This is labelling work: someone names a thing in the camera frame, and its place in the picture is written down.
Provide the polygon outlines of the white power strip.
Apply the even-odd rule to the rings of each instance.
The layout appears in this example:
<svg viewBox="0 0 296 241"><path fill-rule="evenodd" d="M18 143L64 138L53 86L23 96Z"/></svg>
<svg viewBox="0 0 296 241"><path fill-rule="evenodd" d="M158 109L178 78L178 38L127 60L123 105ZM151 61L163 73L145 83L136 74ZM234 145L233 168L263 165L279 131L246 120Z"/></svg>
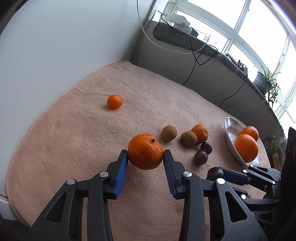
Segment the white power strip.
<svg viewBox="0 0 296 241"><path fill-rule="evenodd" d="M190 22L184 16L168 13L165 17L165 21L173 23L174 28L177 28L185 33L191 34L192 32Z"/></svg>

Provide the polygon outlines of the black adapter box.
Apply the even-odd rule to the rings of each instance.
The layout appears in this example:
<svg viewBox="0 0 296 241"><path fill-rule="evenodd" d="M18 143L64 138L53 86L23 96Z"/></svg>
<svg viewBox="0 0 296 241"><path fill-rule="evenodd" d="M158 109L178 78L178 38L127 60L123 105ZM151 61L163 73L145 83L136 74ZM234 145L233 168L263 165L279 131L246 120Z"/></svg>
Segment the black adapter box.
<svg viewBox="0 0 296 241"><path fill-rule="evenodd" d="M191 28L190 35L196 38L198 37L199 33L194 28Z"/></svg>

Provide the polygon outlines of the pink towel cloth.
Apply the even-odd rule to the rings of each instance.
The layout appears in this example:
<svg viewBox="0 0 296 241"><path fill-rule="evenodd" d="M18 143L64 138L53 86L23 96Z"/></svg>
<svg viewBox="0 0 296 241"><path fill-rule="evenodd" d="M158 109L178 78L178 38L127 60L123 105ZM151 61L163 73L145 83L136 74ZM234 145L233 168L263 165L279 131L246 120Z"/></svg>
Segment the pink towel cloth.
<svg viewBox="0 0 296 241"><path fill-rule="evenodd" d="M123 104L110 109L107 99L119 95ZM186 148L178 138L162 142L185 169L205 178L212 167L241 171L225 135L227 113L196 92L160 75L119 61L64 94L33 124L17 148L6 180L16 216L32 225L54 194L70 178L92 178L116 161L121 150L141 133L157 140L167 125L178 133L203 124L213 151L196 166L197 146ZM108 203L115 240L178 240L182 200L170 194L163 165L141 170L128 165L122 194Z"/></svg>

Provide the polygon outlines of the dark cherry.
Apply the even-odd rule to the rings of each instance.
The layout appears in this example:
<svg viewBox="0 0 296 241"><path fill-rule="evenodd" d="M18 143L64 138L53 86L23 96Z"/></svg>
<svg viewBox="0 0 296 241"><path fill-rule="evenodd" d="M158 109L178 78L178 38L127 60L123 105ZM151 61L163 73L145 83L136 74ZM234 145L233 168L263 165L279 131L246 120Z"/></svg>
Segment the dark cherry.
<svg viewBox="0 0 296 241"><path fill-rule="evenodd" d="M210 168L207 172L207 180L215 181L218 178L224 179L224 172L220 167Z"/></svg>
<svg viewBox="0 0 296 241"><path fill-rule="evenodd" d="M202 166L208 161L208 154L203 150L199 150L196 152L193 161L195 165Z"/></svg>
<svg viewBox="0 0 296 241"><path fill-rule="evenodd" d="M211 154L212 152L212 146L209 142L204 142L200 145L200 150L204 151L207 153L207 155Z"/></svg>

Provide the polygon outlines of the bumpy large mandarin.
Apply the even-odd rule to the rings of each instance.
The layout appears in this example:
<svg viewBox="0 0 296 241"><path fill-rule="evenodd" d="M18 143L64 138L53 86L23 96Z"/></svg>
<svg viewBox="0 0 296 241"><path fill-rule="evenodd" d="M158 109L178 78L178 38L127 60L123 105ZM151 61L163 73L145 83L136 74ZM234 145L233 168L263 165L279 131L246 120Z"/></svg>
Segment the bumpy large mandarin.
<svg viewBox="0 0 296 241"><path fill-rule="evenodd" d="M142 170L155 169L163 160L163 147L150 133L136 135L128 144L128 159Z"/></svg>

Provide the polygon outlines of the medium mandarin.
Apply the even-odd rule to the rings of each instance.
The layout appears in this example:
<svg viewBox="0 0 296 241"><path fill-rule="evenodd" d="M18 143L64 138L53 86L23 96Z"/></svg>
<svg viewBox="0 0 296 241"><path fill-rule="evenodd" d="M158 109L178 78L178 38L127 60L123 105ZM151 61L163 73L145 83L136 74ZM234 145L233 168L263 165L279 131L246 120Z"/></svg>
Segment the medium mandarin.
<svg viewBox="0 0 296 241"><path fill-rule="evenodd" d="M197 124L192 127L191 132L193 132L197 137L197 144L202 144L207 141L208 139L208 130L202 124Z"/></svg>
<svg viewBox="0 0 296 241"><path fill-rule="evenodd" d="M253 139L257 142L259 139L259 133L258 130L254 127L254 126L246 126L244 127L238 135L249 135L251 137L253 137Z"/></svg>

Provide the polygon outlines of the dark green sill cloth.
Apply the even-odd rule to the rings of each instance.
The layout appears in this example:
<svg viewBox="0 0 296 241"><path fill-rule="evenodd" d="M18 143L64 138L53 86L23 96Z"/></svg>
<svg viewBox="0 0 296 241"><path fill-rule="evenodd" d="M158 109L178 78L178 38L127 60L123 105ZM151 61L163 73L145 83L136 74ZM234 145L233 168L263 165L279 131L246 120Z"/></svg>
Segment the dark green sill cloth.
<svg viewBox="0 0 296 241"><path fill-rule="evenodd" d="M163 76L184 83L245 123L283 129L257 87L224 54L165 23L157 23L152 35L166 46L187 50L160 54L157 69Z"/></svg>

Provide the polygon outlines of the brown longan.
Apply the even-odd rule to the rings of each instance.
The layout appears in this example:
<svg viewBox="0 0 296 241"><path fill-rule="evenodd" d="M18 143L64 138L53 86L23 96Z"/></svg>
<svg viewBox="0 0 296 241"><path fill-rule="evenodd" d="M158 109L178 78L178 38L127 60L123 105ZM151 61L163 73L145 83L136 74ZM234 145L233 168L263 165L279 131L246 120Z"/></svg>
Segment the brown longan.
<svg viewBox="0 0 296 241"><path fill-rule="evenodd" d="M197 143L197 136L194 132L186 131L180 135L181 143L186 147L192 147Z"/></svg>
<svg viewBox="0 0 296 241"><path fill-rule="evenodd" d="M170 142L174 140L176 136L177 136L177 129L174 126L168 125L162 129L161 137L163 141Z"/></svg>

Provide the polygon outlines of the smooth large orange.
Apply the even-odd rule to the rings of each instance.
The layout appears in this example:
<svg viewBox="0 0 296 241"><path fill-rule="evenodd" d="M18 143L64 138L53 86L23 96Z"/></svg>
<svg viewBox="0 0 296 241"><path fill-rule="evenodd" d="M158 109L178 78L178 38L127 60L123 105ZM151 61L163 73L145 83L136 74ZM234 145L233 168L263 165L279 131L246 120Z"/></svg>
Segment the smooth large orange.
<svg viewBox="0 0 296 241"><path fill-rule="evenodd" d="M258 155L258 145L249 135L239 135L234 141L234 147L245 163L252 162Z"/></svg>

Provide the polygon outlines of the medium mandarin front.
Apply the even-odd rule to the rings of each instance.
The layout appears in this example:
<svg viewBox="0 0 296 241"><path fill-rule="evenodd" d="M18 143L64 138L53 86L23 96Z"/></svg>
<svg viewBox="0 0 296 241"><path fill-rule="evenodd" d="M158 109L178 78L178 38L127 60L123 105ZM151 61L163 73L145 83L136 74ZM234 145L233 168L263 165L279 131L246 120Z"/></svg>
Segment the medium mandarin front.
<svg viewBox="0 0 296 241"><path fill-rule="evenodd" d="M258 130L254 127L254 126L246 126L244 127L238 135L249 135L251 137L253 137L253 139L257 142L259 139L259 133Z"/></svg>

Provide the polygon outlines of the tiny kumquat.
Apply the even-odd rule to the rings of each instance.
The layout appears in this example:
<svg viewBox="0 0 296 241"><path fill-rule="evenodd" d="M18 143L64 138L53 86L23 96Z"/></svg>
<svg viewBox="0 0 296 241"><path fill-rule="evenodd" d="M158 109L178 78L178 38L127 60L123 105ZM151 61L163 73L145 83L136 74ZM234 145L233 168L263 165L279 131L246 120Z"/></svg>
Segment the tiny kumquat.
<svg viewBox="0 0 296 241"><path fill-rule="evenodd" d="M119 95L110 95L107 99L107 106L110 109L118 109L122 106L123 104L123 98Z"/></svg>

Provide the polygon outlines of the potted spider plant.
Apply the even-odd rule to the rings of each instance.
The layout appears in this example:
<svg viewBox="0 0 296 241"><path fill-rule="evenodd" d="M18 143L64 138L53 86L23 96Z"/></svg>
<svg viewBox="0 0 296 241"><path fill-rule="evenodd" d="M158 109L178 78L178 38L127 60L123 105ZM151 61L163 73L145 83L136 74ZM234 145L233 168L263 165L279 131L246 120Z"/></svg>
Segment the potted spider plant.
<svg viewBox="0 0 296 241"><path fill-rule="evenodd" d="M270 71L266 66L260 62L260 67L263 72L258 71L254 80L254 85L263 96L267 95L267 99L263 102L268 102L271 107L278 101L278 92L280 87L276 81L277 75L280 73L280 62L277 64L274 71Z"/></svg>

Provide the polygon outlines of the black device on sill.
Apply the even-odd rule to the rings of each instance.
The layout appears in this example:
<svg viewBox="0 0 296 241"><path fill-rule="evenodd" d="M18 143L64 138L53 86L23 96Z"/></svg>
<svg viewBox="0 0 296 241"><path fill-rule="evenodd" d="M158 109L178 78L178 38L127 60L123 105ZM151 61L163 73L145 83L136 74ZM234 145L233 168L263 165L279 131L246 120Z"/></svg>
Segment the black device on sill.
<svg viewBox="0 0 296 241"><path fill-rule="evenodd" d="M225 56L228 57L231 62L243 73L244 77L248 77L248 69L245 64L240 60L236 61L228 52L225 53Z"/></svg>

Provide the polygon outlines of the dark cherry front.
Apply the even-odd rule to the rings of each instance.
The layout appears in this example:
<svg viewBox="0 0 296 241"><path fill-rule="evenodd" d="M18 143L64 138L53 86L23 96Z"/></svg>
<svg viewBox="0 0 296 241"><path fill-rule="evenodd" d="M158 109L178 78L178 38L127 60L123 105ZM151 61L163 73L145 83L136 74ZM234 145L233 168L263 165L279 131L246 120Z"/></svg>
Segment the dark cherry front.
<svg viewBox="0 0 296 241"><path fill-rule="evenodd" d="M207 180L215 181L218 178L224 179L224 172L220 167L210 168L207 172Z"/></svg>

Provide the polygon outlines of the white panel board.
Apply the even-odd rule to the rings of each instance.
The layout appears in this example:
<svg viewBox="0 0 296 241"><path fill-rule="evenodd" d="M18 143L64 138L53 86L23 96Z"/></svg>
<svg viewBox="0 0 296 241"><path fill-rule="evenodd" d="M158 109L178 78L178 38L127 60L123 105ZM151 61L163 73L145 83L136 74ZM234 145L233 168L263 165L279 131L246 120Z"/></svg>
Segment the white panel board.
<svg viewBox="0 0 296 241"><path fill-rule="evenodd" d="M99 68L133 52L151 1L27 1L1 34L1 195L39 115Z"/></svg>

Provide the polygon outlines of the floral white plate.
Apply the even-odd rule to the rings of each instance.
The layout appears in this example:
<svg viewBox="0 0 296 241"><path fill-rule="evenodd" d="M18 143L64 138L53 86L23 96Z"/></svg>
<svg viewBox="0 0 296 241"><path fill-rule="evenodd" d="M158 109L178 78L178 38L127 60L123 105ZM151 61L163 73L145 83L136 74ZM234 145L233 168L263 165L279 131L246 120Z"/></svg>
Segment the floral white plate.
<svg viewBox="0 0 296 241"><path fill-rule="evenodd" d="M258 130L253 126L243 127L232 117L224 120L224 127L227 145L235 160L244 166L258 164Z"/></svg>

